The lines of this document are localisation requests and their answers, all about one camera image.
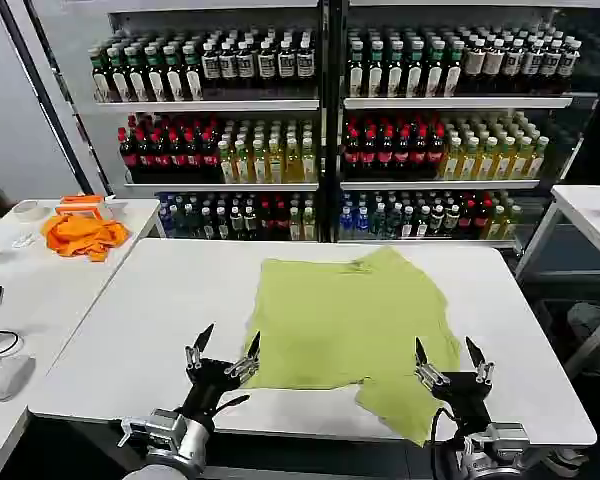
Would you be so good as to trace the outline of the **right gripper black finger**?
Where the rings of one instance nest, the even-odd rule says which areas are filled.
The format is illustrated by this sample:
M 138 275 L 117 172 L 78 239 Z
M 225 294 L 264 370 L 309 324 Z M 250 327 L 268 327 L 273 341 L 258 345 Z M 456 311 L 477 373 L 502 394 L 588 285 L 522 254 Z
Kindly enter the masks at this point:
M 466 337 L 465 340 L 472 363 L 476 369 L 476 381 L 491 385 L 495 363 L 487 361 L 482 350 L 469 337 Z
M 451 380 L 428 362 L 424 346 L 418 337 L 415 338 L 416 367 L 415 374 L 420 382 L 432 392 L 435 387 L 448 386 Z

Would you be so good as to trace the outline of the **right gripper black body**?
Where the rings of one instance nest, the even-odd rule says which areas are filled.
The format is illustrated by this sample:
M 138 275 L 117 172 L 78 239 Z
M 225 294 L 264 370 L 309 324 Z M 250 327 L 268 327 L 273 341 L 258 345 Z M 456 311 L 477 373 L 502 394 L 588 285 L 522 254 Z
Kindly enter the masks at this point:
M 457 426 L 488 426 L 491 418 L 484 403 L 491 386 L 477 381 L 475 372 L 444 372 L 432 395 L 446 402 Z

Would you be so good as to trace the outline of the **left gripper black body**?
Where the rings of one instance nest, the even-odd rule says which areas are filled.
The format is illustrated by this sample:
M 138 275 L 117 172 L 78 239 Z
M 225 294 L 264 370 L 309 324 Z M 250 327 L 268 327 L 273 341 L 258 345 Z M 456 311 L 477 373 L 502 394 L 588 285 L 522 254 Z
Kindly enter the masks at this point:
M 226 408 L 247 401 L 250 395 L 240 395 L 220 405 L 221 397 L 238 390 L 258 368 L 259 361 L 255 358 L 243 358 L 235 364 L 203 358 L 200 368 L 187 369 L 191 389 L 181 406 L 181 414 L 202 425 L 208 433 L 213 433 L 214 417 Z

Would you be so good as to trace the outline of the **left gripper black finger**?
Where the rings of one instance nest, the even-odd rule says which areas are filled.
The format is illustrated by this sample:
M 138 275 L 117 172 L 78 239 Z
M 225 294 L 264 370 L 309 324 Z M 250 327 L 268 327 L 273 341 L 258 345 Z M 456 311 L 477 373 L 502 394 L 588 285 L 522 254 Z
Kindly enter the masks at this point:
M 185 347 L 185 357 L 188 370 L 200 369 L 202 367 L 202 353 L 212 335 L 214 324 L 211 323 L 201 332 L 192 345 Z
M 237 362 L 231 364 L 224 370 L 229 378 L 249 379 L 259 369 L 260 337 L 257 332 L 249 345 L 247 353 Z

